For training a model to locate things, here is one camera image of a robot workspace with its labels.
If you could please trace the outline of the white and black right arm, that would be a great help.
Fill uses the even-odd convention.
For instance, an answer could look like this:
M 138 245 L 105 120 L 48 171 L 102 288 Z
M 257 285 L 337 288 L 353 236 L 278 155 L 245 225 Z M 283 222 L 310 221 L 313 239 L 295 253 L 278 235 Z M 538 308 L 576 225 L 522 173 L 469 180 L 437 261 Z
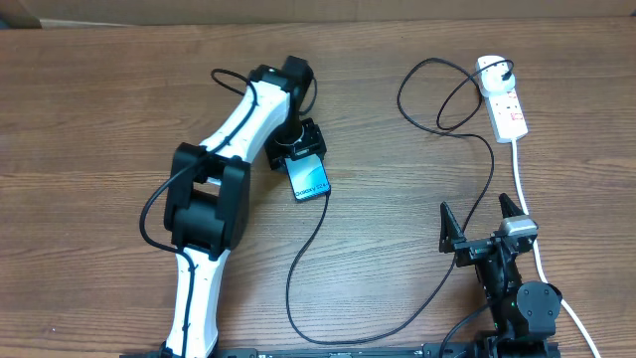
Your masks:
M 516 258 L 530 252 L 538 237 L 537 223 L 510 197 L 499 196 L 503 220 L 490 237 L 468 240 L 450 207 L 440 205 L 439 250 L 453 254 L 459 267 L 474 267 L 486 303 L 463 318 L 439 344 L 440 357 L 558 357 L 556 334 L 562 293 L 550 283 L 523 281 Z M 478 332 L 467 343 L 448 346 L 456 332 L 484 311 L 494 328 Z

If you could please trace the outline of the Samsung Galaxy smartphone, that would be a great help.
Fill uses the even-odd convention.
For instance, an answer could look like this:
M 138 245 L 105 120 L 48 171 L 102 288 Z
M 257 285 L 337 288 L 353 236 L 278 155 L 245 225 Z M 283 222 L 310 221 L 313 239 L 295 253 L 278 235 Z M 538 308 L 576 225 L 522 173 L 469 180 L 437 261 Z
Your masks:
M 286 158 L 285 165 L 297 201 L 307 201 L 331 191 L 323 162 L 317 154 L 297 160 Z

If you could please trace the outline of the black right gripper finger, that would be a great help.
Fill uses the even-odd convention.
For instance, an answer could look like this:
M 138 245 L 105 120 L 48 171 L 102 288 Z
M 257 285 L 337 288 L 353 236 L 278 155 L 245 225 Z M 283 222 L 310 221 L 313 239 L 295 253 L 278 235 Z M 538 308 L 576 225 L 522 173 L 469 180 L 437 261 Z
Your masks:
M 440 217 L 439 251 L 441 253 L 452 253 L 455 251 L 457 244 L 466 241 L 466 237 L 446 202 L 440 204 Z
M 524 215 L 524 211 L 519 208 L 506 193 L 501 193 L 498 199 L 502 216 L 504 218 L 512 218 Z

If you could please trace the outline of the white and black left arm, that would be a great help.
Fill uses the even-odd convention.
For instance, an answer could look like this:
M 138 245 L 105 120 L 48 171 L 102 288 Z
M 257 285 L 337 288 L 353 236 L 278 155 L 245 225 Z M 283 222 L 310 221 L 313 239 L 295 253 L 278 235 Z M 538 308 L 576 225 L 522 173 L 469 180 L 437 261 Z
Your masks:
M 197 145 L 176 149 L 164 227 L 178 266 L 172 327 L 162 357 L 211 357 L 219 341 L 223 272 L 249 218 L 251 164 L 264 152 L 286 172 L 293 196 L 306 201 L 331 191 L 321 130 L 301 105 L 316 86 L 309 63 L 289 56 L 281 68 L 261 65 L 244 77 L 241 100 L 225 123 Z

